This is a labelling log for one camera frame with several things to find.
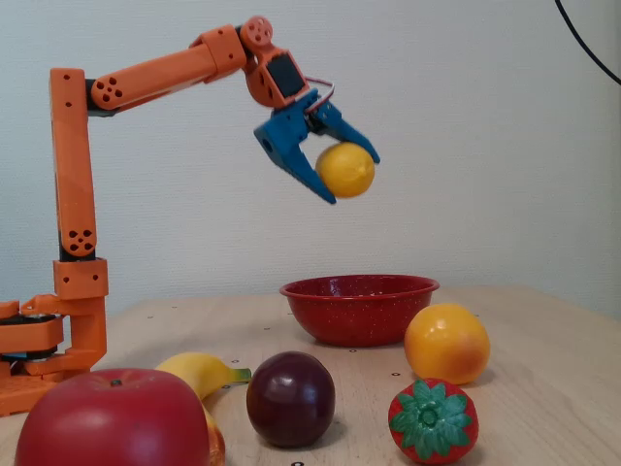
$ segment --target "plastic orange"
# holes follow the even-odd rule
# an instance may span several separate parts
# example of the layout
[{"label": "plastic orange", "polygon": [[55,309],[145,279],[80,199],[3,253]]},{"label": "plastic orange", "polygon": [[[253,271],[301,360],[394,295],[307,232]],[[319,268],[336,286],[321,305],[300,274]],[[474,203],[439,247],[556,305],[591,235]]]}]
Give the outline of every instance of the plastic orange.
[{"label": "plastic orange", "polygon": [[332,194],[341,198],[363,194],[376,175],[371,155],[352,143],[339,143],[326,149],[317,158],[315,169]]},{"label": "plastic orange", "polygon": [[409,323],[404,344],[418,378],[454,384],[475,381],[490,355],[485,327],[458,304],[436,304],[420,311]]}]

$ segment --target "plastic strawberry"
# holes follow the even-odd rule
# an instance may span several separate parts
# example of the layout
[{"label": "plastic strawberry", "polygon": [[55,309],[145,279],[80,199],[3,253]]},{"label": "plastic strawberry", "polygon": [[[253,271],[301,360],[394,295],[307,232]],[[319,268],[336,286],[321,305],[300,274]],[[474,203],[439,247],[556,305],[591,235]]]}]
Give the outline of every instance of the plastic strawberry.
[{"label": "plastic strawberry", "polygon": [[478,438],[473,400],[458,386],[435,379],[417,381],[395,396],[388,425],[403,453],[424,464],[457,461]]}]

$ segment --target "orange robotic arm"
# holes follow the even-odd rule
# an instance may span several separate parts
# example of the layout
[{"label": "orange robotic arm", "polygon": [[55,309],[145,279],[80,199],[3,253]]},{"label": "orange robotic arm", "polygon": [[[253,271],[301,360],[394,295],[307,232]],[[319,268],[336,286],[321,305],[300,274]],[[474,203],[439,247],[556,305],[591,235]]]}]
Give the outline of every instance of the orange robotic arm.
[{"label": "orange robotic arm", "polygon": [[[309,86],[287,50],[272,45],[263,17],[241,27],[201,34],[187,50],[125,68],[97,80],[84,71],[54,68],[49,76],[59,260],[55,295],[19,306],[0,303],[0,416],[28,411],[55,383],[90,368],[106,353],[107,261],[96,256],[97,228],[88,142],[88,118],[110,117],[197,83],[244,70],[254,99],[280,109]],[[267,66],[276,55],[288,64],[295,88],[281,86]],[[63,341],[62,318],[71,320],[72,347]]]}]

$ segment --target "red apple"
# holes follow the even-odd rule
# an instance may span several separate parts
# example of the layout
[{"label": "red apple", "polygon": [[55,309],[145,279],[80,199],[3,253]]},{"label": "red apple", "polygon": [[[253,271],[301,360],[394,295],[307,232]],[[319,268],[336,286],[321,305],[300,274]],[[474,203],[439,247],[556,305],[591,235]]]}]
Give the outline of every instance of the red apple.
[{"label": "red apple", "polygon": [[15,466],[209,466],[203,408],[178,377],[152,369],[75,376],[29,413]]}]

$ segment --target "yellow lemon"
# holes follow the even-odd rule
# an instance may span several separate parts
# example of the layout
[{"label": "yellow lemon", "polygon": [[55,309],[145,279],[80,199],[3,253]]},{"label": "yellow lemon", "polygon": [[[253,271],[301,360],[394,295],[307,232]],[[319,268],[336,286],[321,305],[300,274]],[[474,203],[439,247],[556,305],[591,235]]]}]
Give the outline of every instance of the yellow lemon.
[{"label": "yellow lemon", "polygon": [[376,175],[371,155],[360,146],[339,143],[317,158],[315,170],[335,197],[354,197],[364,193]]}]

